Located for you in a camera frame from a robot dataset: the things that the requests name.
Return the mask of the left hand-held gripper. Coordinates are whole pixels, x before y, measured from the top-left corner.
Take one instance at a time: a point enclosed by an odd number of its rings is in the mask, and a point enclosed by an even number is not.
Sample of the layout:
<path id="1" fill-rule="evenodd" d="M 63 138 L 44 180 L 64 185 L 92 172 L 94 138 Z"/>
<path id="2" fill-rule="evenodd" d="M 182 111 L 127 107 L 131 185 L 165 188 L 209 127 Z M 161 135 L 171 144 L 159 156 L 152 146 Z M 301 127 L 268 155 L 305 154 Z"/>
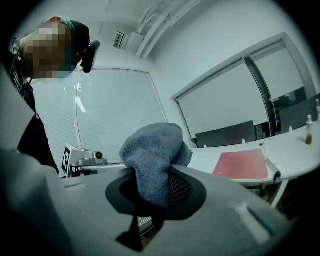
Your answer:
<path id="1" fill-rule="evenodd" d="M 91 151 L 80 146 L 66 144 L 61 168 L 66 178 L 74 177 L 80 173 L 82 167 L 107 165 L 108 160 L 100 151 Z"/>

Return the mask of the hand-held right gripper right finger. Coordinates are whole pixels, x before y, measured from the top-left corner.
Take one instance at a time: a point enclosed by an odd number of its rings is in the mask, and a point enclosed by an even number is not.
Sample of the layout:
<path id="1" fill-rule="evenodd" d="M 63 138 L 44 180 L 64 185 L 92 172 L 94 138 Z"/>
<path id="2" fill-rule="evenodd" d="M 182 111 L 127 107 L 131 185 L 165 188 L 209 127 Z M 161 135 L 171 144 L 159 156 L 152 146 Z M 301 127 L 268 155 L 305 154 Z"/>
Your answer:
<path id="1" fill-rule="evenodd" d="M 199 170 L 172 165 L 206 189 L 202 207 L 185 220 L 166 220 L 144 256 L 266 256 L 295 222 L 240 184 Z"/>

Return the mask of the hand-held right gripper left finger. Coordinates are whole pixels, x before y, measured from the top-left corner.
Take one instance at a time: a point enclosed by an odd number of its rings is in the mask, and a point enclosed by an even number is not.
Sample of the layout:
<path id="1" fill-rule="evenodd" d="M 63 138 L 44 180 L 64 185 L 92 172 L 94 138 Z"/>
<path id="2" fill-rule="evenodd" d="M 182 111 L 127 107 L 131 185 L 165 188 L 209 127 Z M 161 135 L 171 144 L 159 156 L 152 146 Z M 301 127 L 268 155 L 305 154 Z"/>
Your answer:
<path id="1" fill-rule="evenodd" d="M 48 166 L 0 152 L 0 253 L 3 256 L 134 256 L 64 194 Z"/>

